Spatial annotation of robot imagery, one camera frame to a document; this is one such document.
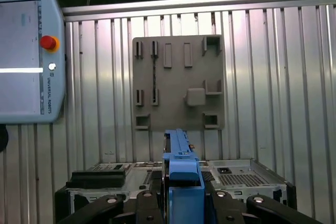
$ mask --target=white light strip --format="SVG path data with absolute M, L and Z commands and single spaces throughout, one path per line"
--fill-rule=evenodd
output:
M 0 73 L 43 73 L 43 68 L 0 68 Z

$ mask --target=red component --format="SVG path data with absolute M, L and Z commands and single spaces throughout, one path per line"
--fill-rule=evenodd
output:
M 44 49 L 54 50 L 56 48 L 56 40 L 51 36 L 46 35 L 41 38 L 40 45 Z

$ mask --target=gray plastic holder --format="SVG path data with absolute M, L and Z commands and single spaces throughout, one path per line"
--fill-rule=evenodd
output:
M 223 62 L 220 35 L 135 38 L 134 128 L 223 128 Z

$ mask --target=corrugated metal wall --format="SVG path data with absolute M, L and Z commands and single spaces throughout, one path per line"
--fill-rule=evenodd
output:
M 203 159 L 257 158 L 297 186 L 298 207 L 336 213 L 336 0 L 213 0 L 70 15 L 67 95 L 51 125 L 9 126 L 0 223 L 52 223 L 75 169 L 160 160 L 163 132 L 132 131 L 134 37 L 223 34 L 225 128 L 188 132 Z

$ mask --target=black component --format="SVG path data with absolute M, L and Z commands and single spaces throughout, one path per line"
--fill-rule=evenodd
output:
M 100 189 L 122 187 L 125 184 L 125 170 L 89 170 L 73 172 L 67 188 Z
M 166 142 L 166 145 L 164 147 L 165 149 L 165 152 L 171 152 L 171 146 L 170 146 L 170 134 L 164 134 L 164 137 L 165 137 L 165 142 Z
M 273 199 L 276 200 L 277 202 L 280 202 L 281 197 L 282 197 L 281 190 L 277 190 L 273 192 Z
M 259 165 L 264 170 L 267 169 L 267 167 L 257 161 L 255 161 L 257 165 Z M 296 186 L 292 185 L 288 181 L 284 180 L 281 176 L 279 176 L 277 173 L 273 172 L 272 170 L 266 170 L 268 174 L 276 177 L 278 180 L 282 181 L 287 186 L 287 206 L 297 210 L 298 204 L 297 204 L 297 198 L 296 198 Z
M 137 223 L 155 223 L 163 224 L 161 210 L 158 206 L 158 199 L 156 193 L 151 191 L 144 191 L 139 193 L 137 200 Z
M 298 203 L 296 199 L 296 187 L 292 185 L 291 183 L 287 182 L 287 206 L 297 210 L 298 209 Z
M 5 124 L 0 124 L 0 153 L 3 152 L 8 145 L 8 132 Z
M 232 199 L 225 191 L 213 192 L 206 196 L 205 223 L 245 224 L 243 203 Z
M 217 168 L 217 171 L 219 172 L 219 174 L 231 174 L 231 170 L 228 167 L 219 167 Z
M 161 190 L 162 172 L 160 170 L 154 170 L 152 172 L 152 181 L 150 185 L 150 191 L 159 193 Z
M 58 224 L 107 223 L 110 218 L 121 214 L 122 211 L 123 200 L 107 195 L 79 209 Z
M 209 195 L 215 192 L 215 188 L 210 181 L 204 181 L 205 194 Z
M 215 180 L 214 176 L 209 171 L 202 171 L 202 177 L 204 182 Z
M 70 215 L 70 200 L 66 187 L 55 192 L 55 222 L 63 220 Z
M 320 224 L 320 222 L 263 195 L 248 197 L 246 206 L 248 213 L 258 216 L 263 220 L 263 223 Z
M 78 195 L 78 194 L 75 195 L 75 199 L 73 203 L 75 206 L 75 212 L 81 209 L 82 207 L 90 204 L 90 202 L 88 201 L 86 197 Z
M 116 165 L 115 168 L 113 168 L 113 170 L 119 170 L 122 167 L 122 165 Z

